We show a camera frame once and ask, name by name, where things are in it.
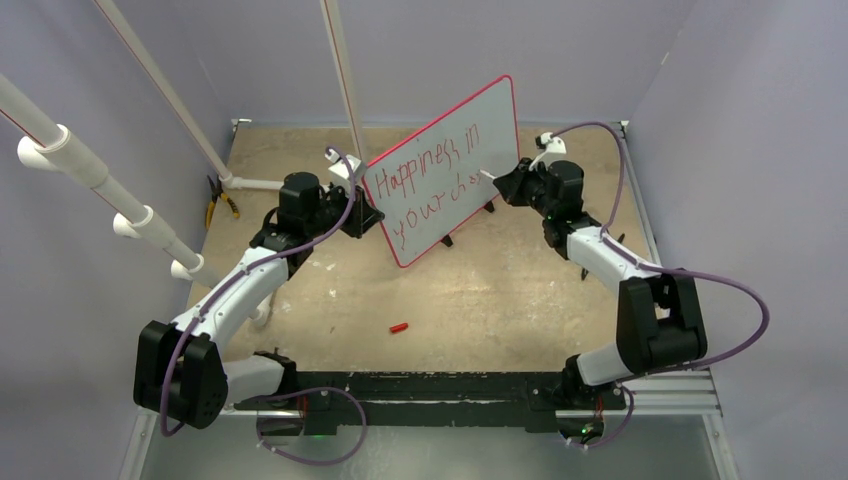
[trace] whiteboard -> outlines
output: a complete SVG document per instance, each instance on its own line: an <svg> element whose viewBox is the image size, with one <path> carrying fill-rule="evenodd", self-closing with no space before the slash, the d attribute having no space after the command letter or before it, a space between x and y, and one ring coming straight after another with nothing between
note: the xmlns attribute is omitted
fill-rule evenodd
<svg viewBox="0 0 848 480"><path fill-rule="evenodd" d="M365 190L386 215L401 268L498 196L494 175L518 163L512 77L503 75L368 164Z"/></svg>

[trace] black metal base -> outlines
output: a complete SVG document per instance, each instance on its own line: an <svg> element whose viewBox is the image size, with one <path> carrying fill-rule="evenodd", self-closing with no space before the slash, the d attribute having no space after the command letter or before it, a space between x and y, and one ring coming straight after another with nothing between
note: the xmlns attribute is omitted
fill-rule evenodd
<svg viewBox="0 0 848 480"><path fill-rule="evenodd" d="M568 403L562 372L298 372L298 388L332 386L362 404L369 425L407 427L523 427L530 433L557 432L557 410L594 410L597 397ZM623 398L598 392L604 409L622 410ZM339 425L358 425L359 414L339 395L308 396L306 435L333 435ZM243 402L240 410L280 405Z"/></svg>

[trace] tan floor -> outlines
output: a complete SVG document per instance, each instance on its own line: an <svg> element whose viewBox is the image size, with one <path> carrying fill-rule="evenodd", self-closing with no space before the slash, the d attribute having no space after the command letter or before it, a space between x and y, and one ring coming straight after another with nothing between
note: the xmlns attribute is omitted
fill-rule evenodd
<svg viewBox="0 0 848 480"><path fill-rule="evenodd" d="M522 129L523 156L535 155L533 138L543 131ZM379 153L409 133L369 129L367 141ZM307 170L328 181L328 144L349 151L348 130L242 129L229 166L246 178L279 180ZM586 172L586 209L604 221L618 178L615 143L606 131L583 129L567 134L566 145ZM241 257L277 202L269 191L230 195L242 217L217 208L203 247L221 272ZM242 326L225 360L279 347L302 370L558 370L570 355L611 341L614 296L592 276L581 282L580 268L548 248L537 213L501 200L495 208L457 230L453 248L437 246L406 269L395 264L379 228L361 240L331 237L277 291L268 324ZM629 189L611 229L622 232L625 245L646 255ZM206 291L192 288L190 304ZM409 329L389 334L401 322Z"/></svg>

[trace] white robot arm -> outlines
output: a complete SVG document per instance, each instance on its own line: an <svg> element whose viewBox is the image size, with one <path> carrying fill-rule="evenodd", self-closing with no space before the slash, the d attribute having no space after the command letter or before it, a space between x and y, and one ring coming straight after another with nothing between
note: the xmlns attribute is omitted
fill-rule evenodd
<svg viewBox="0 0 848 480"><path fill-rule="evenodd" d="M558 152L550 140L545 134L536 143L546 152ZM529 206L541 214L548 245L618 296L615 341L566 360L563 394L589 395L611 382L706 355L694 280L638 268L650 262L612 239L583 211L583 169L559 159L546 166L539 158L521 159L512 172L493 180L495 187L507 204Z"/></svg>
<svg viewBox="0 0 848 480"><path fill-rule="evenodd" d="M142 330L133 388L136 404L159 411L163 390L167 390L167 415L204 428L224 405L283 391L293 381L286 374L294 373L294 362L276 353L256 352L248 359L226 363L220 353L262 300L297 272L317 237L343 222L340 230L360 238L382 220L382 213L368 205L362 189L350 179L350 172L360 179L365 165L347 156L348 170L332 149L326 157L333 163L329 186L320 185L311 173L287 176L279 206L268 212L233 270L173 322L152 321ZM344 217L346 208L350 213ZM274 216L276 223L271 222ZM183 336L183 348L175 352ZM167 382L174 355L181 355L182 362L172 367Z"/></svg>

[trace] red marker cap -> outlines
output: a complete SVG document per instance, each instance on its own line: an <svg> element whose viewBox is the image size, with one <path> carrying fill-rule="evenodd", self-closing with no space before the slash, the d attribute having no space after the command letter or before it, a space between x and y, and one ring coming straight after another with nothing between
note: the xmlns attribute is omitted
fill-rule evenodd
<svg viewBox="0 0 848 480"><path fill-rule="evenodd" d="M402 332L402 331L406 330L407 328L409 328L408 323L399 323L399 324L395 325L394 327L389 327L389 331L392 332L392 333L398 333L398 332Z"/></svg>

